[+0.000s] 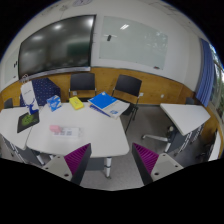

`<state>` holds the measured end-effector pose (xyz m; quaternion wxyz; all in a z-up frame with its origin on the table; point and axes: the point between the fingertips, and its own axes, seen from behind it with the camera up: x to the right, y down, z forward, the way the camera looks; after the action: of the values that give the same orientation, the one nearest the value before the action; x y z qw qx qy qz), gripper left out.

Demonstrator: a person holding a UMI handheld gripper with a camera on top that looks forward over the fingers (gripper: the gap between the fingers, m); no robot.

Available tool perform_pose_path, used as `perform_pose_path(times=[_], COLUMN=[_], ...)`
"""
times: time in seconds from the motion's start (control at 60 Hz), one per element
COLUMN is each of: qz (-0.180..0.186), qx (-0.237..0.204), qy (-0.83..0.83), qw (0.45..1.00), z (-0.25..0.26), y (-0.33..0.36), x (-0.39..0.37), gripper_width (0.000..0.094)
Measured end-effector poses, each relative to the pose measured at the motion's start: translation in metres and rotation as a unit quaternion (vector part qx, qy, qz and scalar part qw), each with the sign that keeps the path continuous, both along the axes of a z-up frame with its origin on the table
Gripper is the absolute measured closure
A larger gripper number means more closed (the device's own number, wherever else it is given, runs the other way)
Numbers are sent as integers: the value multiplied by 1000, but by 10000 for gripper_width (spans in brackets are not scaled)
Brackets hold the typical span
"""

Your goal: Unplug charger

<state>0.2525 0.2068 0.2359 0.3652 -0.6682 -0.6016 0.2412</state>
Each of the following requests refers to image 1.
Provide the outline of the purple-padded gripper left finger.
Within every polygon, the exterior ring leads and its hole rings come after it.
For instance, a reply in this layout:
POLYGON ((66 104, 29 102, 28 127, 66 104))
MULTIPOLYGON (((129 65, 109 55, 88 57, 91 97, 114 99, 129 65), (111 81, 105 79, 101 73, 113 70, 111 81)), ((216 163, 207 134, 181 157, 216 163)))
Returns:
POLYGON ((79 185, 87 168, 91 153, 91 144, 88 143, 65 156, 56 155, 42 169, 79 185))

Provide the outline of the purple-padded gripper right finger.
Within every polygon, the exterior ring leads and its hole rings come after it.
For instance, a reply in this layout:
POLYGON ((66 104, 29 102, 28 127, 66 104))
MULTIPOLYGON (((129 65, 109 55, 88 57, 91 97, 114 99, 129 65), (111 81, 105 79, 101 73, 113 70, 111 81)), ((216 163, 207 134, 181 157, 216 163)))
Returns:
POLYGON ((144 185, 182 169, 167 153, 157 154, 137 143, 132 144, 132 154, 144 185))

